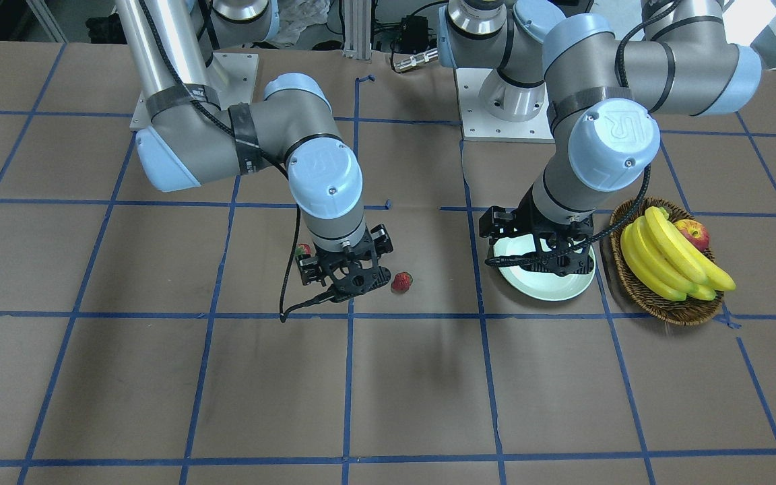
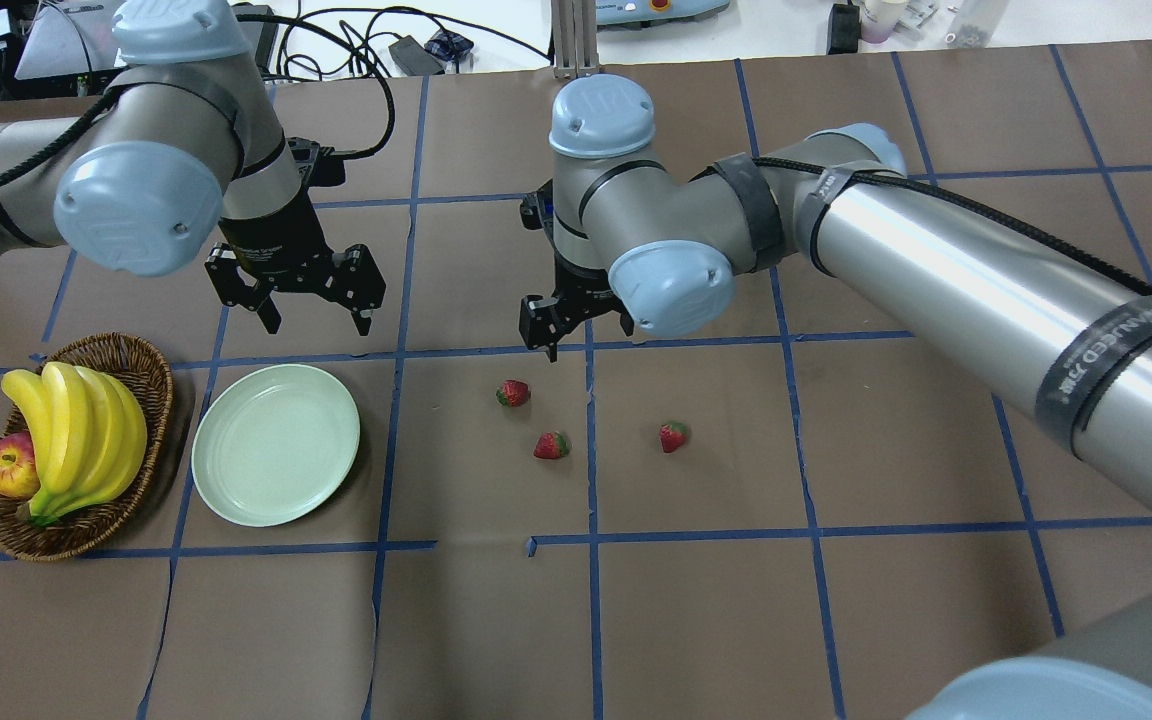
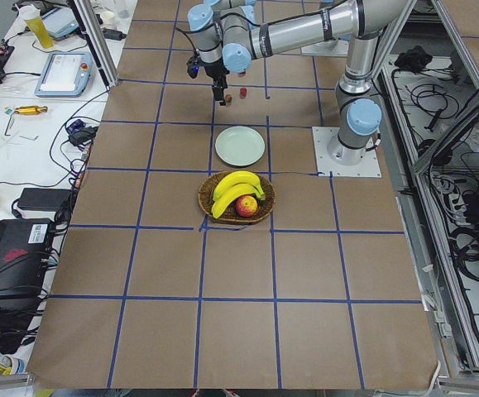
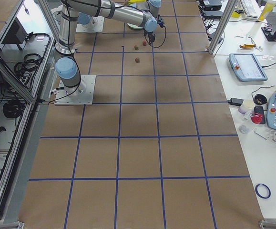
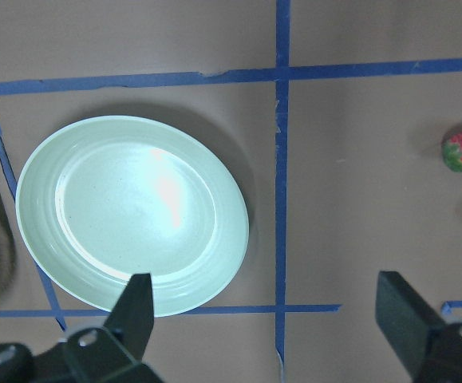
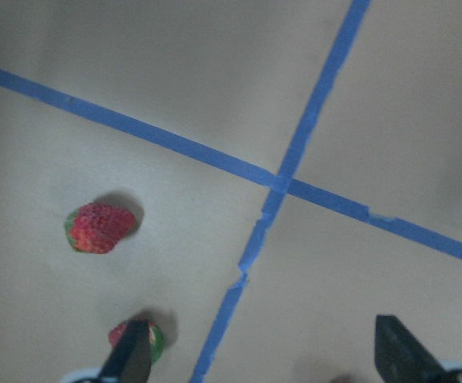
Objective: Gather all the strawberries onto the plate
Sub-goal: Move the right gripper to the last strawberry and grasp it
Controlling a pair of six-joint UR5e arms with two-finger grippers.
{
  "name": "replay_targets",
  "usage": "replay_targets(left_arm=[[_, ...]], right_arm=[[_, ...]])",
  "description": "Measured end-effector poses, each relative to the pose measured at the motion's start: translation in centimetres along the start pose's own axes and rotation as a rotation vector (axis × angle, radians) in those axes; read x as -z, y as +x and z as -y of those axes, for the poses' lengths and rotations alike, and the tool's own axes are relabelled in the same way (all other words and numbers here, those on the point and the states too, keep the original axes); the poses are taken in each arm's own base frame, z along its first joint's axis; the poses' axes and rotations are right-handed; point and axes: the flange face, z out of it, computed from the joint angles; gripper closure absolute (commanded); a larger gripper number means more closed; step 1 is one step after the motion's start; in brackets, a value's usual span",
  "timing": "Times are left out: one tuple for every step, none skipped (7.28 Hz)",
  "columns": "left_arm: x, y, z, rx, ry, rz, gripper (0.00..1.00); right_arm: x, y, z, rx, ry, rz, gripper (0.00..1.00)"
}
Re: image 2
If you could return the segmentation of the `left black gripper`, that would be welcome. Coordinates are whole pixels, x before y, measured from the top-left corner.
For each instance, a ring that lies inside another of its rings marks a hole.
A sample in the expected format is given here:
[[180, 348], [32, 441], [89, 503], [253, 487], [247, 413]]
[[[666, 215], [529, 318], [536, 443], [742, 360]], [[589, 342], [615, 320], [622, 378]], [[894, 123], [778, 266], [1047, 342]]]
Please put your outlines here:
[[294, 196], [265, 217], [220, 219], [219, 229], [223, 241], [204, 265], [225, 305], [256, 311], [262, 328], [276, 334], [282, 314], [274, 293], [314, 293], [353, 311], [358, 336], [369, 336], [385, 279], [364, 243], [340, 251], [329, 247], [310, 197]]

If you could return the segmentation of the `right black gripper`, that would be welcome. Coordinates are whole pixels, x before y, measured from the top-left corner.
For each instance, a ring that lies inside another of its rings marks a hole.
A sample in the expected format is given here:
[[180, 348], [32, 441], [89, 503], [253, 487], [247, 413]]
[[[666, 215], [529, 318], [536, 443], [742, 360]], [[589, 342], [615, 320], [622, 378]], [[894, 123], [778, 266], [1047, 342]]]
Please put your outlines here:
[[526, 350], [541, 350], [550, 363], [558, 363], [563, 338], [602, 314], [617, 314], [623, 334], [634, 336], [634, 319], [604, 270], [584, 268], [559, 255], [553, 268], [556, 286], [550, 295], [529, 293], [520, 301], [518, 332]]

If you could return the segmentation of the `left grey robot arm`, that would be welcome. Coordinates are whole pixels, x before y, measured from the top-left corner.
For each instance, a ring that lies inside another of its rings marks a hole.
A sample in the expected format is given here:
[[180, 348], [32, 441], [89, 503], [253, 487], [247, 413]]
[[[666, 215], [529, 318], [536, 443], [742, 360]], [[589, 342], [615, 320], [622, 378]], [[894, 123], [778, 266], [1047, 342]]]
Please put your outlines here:
[[223, 1], [128, 1], [126, 69], [81, 118], [0, 123], [0, 258], [71, 247], [114, 272], [168, 275], [206, 256], [218, 300], [276, 333], [276, 293], [311, 293], [371, 329], [387, 283], [367, 247], [335, 251], [308, 191], [348, 152], [285, 132]]

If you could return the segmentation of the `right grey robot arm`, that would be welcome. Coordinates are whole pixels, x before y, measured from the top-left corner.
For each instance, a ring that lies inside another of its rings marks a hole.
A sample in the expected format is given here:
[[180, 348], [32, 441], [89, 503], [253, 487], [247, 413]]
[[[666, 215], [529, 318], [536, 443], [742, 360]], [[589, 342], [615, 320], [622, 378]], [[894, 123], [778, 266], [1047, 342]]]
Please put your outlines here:
[[[799, 253], [1018, 407], [1152, 511], [1152, 287], [1032, 225], [905, 177], [887, 132], [823, 129], [680, 184], [644, 88], [575, 79], [550, 115], [553, 179], [526, 195], [556, 288], [521, 302], [529, 348], [616, 313], [672, 340], [732, 304], [733, 279]], [[1152, 596], [969, 670], [916, 719], [1152, 719]]]

